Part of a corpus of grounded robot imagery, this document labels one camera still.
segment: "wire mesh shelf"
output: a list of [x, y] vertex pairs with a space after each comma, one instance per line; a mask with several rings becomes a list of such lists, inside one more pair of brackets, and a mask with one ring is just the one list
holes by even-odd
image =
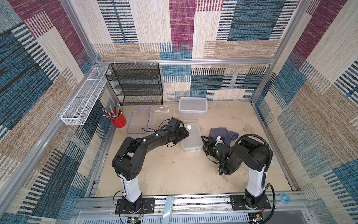
[[106, 84], [107, 67], [96, 67], [82, 85], [75, 98], [61, 116], [66, 125], [84, 125], [95, 102]]
[[106, 78], [121, 105], [162, 105], [158, 63], [112, 63]]

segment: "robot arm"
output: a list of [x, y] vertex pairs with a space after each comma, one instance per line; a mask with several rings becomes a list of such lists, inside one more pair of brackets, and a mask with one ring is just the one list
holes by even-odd
[[158, 146], [170, 142], [177, 144], [189, 136], [181, 120], [171, 118], [168, 125], [156, 130], [144, 138], [127, 137], [112, 160], [112, 167], [121, 178], [124, 189], [124, 202], [131, 211], [137, 212], [141, 206], [142, 193], [139, 190], [138, 174], [142, 169], [145, 155]]
[[[250, 136], [262, 140], [264, 144], [250, 138]], [[245, 189], [245, 205], [249, 209], [258, 207], [265, 196], [265, 179], [273, 156], [267, 142], [255, 134], [241, 136], [232, 147], [205, 136], [202, 136], [202, 140], [206, 155], [210, 155], [218, 161], [220, 175], [223, 173], [231, 175], [239, 168], [241, 162], [249, 167], [249, 180]]]

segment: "patterned carpet wall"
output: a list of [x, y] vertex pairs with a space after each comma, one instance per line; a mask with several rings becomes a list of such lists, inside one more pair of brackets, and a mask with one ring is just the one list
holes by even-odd
[[255, 103], [321, 223], [358, 223], [358, 1], [314, 0]]
[[0, 189], [92, 66], [59, 0], [0, 0]]
[[7, 223], [69, 223], [85, 197], [111, 122], [102, 108], [114, 107], [104, 88], [84, 125], [63, 124], [35, 169], [0, 219]]
[[163, 101], [182, 96], [214, 100], [250, 100], [267, 65], [160, 66]]
[[299, 0], [73, 0], [102, 60], [272, 57]]

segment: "white wire basket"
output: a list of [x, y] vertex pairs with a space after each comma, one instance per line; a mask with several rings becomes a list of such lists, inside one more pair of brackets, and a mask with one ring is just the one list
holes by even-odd
[[88, 115], [96, 103], [106, 84], [106, 73], [110, 75], [108, 67], [96, 67], [89, 75], [75, 98], [61, 116], [66, 125], [84, 125]]

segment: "black mounting plate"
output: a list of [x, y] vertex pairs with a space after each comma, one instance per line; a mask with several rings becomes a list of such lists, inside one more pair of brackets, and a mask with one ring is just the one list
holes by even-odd
[[[243, 197], [244, 197], [244, 195], [230, 195], [230, 202], [231, 202], [232, 210], [234, 210], [234, 211], [249, 210], [245, 206], [246, 201], [243, 199]], [[265, 209], [270, 209], [271, 205], [269, 202], [266, 202], [266, 201], [268, 201], [268, 199], [267, 199], [267, 196], [264, 195], [264, 197], [261, 199], [259, 204], [263, 204]]]
[[[119, 212], [121, 212], [121, 214], [129, 214], [129, 207], [125, 204], [122, 203], [123, 199], [120, 198], [117, 201], [117, 206], [116, 206], [116, 215], [119, 214]], [[155, 198], [154, 197], [145, 197], [142, 198], [142, 205], [145, 206], [145, 213], [149, 214], [149, 213], [154, 213], [154, 205], [155, 205]], [[141, 206], [139, 211], [136, 214], [141, 214], [143, 211], [143, 207]]]

